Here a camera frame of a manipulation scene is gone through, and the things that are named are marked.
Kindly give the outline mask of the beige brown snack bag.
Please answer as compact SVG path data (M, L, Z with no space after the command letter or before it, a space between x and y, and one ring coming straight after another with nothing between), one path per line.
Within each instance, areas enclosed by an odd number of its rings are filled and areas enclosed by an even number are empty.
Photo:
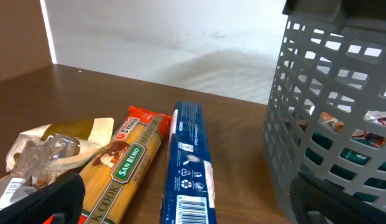
M386 126L386 111L368 111L364 116L364 119L370 121L371 123ZM344 123L341 120L325 112L321 113L319 122L325 128L337 133L340 133L344 127ZM363 129L356 129L351 138L354 141L374 148L382 148L386 144L386 137L370 133ZM312 140L325 149L330 149L333 143L332 140L317 131L313 133Z

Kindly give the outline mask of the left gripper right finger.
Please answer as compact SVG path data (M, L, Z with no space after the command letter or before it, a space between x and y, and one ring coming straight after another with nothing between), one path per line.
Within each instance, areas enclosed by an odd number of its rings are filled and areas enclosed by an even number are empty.
M310 175L292 180L290 199L298 223L386 224L386 212Z

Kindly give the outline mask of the green Nescafe coffee bag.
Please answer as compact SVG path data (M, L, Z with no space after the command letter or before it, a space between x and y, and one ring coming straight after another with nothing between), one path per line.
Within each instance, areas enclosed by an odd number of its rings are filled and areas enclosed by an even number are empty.
M307 150L305 152L305 156L318 166L321 165L321 163L324 160L319 154L317 154L315 151L313 151L309 147L307 148ZM342 159L353 162L353 163L358 164L360 166L366 165L371 159L370 156L358 153L358 152L353 151L352 149L349 149L346 147L342 150L342 152L340 153L339 156ZM333 165L330 169L330 172L336 176L339 176L339 177L345 179L345 180L352 180L357 175L355 172L353 172L351 170L347 170L347 169L340 167L338 165ZM376 178L371 177L371 178L366 180L364 185L367 185L369 187L375 187L378 189L386 189L386 180L380 180L380 179L376 179ZM356 198L361 199L362 201L370 202L370 203L372 203L376 199L378 199L378 196L365 194L365 193L361 193L361 192L355 193L354 196Z

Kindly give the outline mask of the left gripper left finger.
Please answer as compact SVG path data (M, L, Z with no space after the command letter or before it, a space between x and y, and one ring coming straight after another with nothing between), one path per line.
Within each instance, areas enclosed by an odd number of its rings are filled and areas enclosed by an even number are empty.
M72 173L1 210L0 224L78 223L84 196L82 177Z

